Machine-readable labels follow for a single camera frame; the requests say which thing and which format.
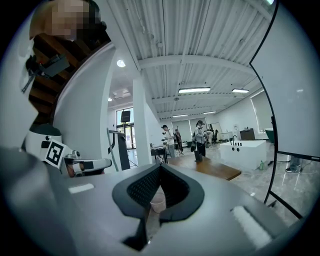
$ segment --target round ceiling light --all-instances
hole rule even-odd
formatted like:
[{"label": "round ceiling light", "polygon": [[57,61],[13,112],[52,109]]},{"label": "round ceiling light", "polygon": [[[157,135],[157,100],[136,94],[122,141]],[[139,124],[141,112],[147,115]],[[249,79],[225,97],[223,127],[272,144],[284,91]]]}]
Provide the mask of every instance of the round ceiling light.
[{"label": "round ceiling light", "polygon": [[124,61],[122,59],[119,59],[116,64],[118,65],[118,67],[123,68],[126,66],[126,64],[124,63]]}]

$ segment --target brown wooden tabletop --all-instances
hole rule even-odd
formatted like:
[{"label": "brown wooden tabletop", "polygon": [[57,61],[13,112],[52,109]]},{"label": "brown wooden tabletop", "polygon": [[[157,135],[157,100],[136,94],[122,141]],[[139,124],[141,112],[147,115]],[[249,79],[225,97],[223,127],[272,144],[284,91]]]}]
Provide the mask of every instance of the brown wooden tabletop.
[{"label": "brown wooden tabletop", "polygon": [[194,155],[185,155],[176,158],[168,158],[168,163],[228,181],[241,174],[240,170],[229,167],[218,161],[211,160],[205,156],[202,157],[202,162],[195,162]]}]

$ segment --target tiled floor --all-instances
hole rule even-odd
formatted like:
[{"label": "tiled floor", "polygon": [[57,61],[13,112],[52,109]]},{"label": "tiled floor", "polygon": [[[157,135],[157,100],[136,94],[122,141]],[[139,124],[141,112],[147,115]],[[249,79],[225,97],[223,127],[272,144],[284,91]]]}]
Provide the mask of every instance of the tiled floor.
[{"label": "tiled floor", "polygon": [[[242,188],[260,201],[264,201],[271,180],[273,164],[268,163],[274,159],[274,145],[267,142],[267,161],[264,170],[247,169],[238,164],[226,162],[221,159],[220,149],[216,145],[206,148],[206,157],[219,161],[225,165],[242,171],[242,174],[230,182]],[[184,148],[185,156],[193,155],[189,148]],[[287,155],[278,154],[278,161],[288,160]],[[306,216],[315,203],[320,191],[320,162],[302,160],[302,172],[286,173],[287,163],[278,162],[273,181],[272,191],[296,209],[302,216]],[[275,199],[270,195],[267,204]],[[288,225],[292,225],[298,219],[281,203],[277,202],[274,211]],[[147,222],[147,235],[152,237],[159,230],[159,215],[150,211]]]}]

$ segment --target shoe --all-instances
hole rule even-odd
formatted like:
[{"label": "shoe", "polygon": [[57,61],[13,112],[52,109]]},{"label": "shoe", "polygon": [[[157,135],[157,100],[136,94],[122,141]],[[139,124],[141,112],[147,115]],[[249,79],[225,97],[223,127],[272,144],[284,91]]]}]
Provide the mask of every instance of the shoe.
[{"label": "shoe", "polygon": [[298,170],[292,170],[290,167],[285,169],[287,173],[296,173]]}]

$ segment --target white plastic cup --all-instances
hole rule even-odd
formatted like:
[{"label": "white plastic cup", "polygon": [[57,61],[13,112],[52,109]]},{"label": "white plastic cup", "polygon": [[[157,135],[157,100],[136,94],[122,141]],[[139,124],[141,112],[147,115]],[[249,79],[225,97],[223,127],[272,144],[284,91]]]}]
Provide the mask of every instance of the white plastic cup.
[{"label": "white plastic cup", "polygon": [[157,214],[161,213],[166,209],[166,197],[164,193],[155,193],[153,199],[150,202],[153,211]]}]

